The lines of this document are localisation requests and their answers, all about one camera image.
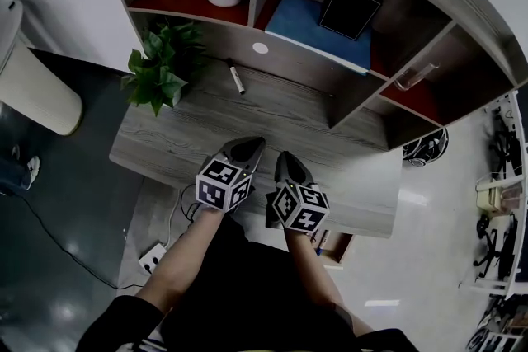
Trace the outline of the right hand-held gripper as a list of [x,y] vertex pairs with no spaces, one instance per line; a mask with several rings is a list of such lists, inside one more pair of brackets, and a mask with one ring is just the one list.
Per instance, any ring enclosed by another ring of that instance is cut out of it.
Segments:
[[276,160],[275,183],[276,191],[266,194],[266,226],[304,234],[316,232],[330,207],[309,169],[294,154],[284,151]]

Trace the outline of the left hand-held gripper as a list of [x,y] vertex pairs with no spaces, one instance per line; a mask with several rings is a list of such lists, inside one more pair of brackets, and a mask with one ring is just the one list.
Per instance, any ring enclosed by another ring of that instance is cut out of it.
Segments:
[[233,212],[250,195],[252,176],[265,148],[263,137],[227,142],[196,176],[196,200],[224,213]]

